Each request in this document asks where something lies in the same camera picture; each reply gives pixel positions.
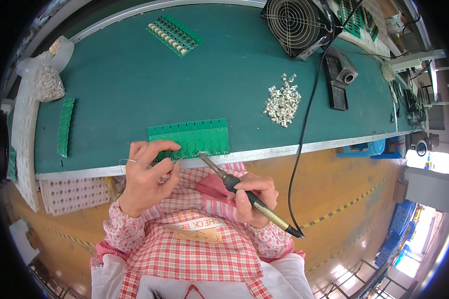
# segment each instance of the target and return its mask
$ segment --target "hair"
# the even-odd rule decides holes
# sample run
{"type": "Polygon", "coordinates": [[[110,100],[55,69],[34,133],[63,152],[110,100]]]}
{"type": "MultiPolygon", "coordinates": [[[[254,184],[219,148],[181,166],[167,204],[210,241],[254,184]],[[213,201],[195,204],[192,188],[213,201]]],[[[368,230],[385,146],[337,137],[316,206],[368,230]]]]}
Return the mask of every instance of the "hair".
{"type": "Polygon", "coordinates": [[[165,296],[163,296],[163,294],[155,289],[152,288],[148,288],[151,292],[151,294],[153,295],[153,299],[166,299],[165,296]]]}

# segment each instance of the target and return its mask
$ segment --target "orange floor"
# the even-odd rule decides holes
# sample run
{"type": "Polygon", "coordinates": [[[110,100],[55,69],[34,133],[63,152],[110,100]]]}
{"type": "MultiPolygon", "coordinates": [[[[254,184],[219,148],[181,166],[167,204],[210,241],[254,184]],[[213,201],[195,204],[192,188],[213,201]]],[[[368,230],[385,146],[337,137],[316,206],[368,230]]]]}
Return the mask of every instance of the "orange floor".
{"type": "MultiPolygon", "coordinates": [[[[374,259],[387,234],[403,163],[337,159],[337,150],[303,154],[293,184],[293,212],[306,236],[295,245],[306,253],[306,276],[316,298],[361,259],[374,259]]],[[[275,211],[289,222],[287,194],[294,161],[295,156],[286,156],[245,163],[248,171],[274,178],[280,193],[275,211]]],[[[88,261],[96,253],[94,244],[105,235],[102,223],[109,204],[54,217],[46,214],[41,198],[34,213],[13,184],[7,188],[14,212],[30,222],[42,241],[39,258],[58,279],[91,297],[88,261]]]]}

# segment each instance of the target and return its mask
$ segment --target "fan grille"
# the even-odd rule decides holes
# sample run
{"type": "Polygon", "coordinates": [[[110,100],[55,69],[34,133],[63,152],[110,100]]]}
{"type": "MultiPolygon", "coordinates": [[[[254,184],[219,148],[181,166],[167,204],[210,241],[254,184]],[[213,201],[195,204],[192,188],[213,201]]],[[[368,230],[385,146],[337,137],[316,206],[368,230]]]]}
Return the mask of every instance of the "fan grille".
{"type": "Polygon", "coordinates": [[[292,49],[307,48],[320,36],[321,29],[331,30],[321,23],[320,12],[309,0],[268,1],[266,18],[274,36],[288,55],[292,49]]]}

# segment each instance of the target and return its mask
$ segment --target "workbench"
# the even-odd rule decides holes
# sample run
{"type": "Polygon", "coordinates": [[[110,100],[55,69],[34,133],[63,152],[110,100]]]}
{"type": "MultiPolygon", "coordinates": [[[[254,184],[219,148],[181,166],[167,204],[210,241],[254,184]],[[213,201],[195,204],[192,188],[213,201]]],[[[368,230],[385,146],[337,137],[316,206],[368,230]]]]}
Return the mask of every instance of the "workbench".
{"type": "MultiPolygon", "coordinates": [[[[136,14],[122,21],[116,21],[120,13],[112,15],[71,38],[75,50],[60,74],[66,97],[76,98],[68,157],[56,152],[63,99],[41,103],[35,135],[36,179],[121,175],[120,159],[128,158],[132,141],[148,140],[149,127],[207,119],[228,120],[231,154],[214,157],[217,164],[297,153],[321,54],[316,52],[305,62],[290,60],[260,17],[263,4],[258,1],[165,9],[157,9],[155,2],[122,12],[125,17],[136,14]],[[155,10],[141,14],[147,8],[155,10]],[[205,41],[183,58],[173,53],[147,30],[149,23],[165,14],[205,41]],[[279,87],[283,73],[297,75],[293,83],[303,97],[288,128],[262,113],[268,88],[279,87]]],[[[333,45],[364,53],[339,38],[333,45]]],[[[321,71],[302,152],[412,130],[404,116],[390,123],[395,106],[380,63],[370,56],[349,56],[359,72],[347,87],[349,110],[329,108],[321,71]]],[[[204,166],[199,159],[181,164],[204,166]]]]}

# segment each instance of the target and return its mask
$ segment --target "cooling fan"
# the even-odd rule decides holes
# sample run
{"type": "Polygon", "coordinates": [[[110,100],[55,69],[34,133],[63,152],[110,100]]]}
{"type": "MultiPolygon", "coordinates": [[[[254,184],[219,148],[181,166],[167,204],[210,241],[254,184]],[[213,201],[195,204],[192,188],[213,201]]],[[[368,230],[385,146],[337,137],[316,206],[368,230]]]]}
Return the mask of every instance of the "cooling fan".
{"type": "Polygon", "coordinates": [[[292,59],[305,60],[330,40],[334,30],[325,0],[269,0],[261,17],[292,59]]]}

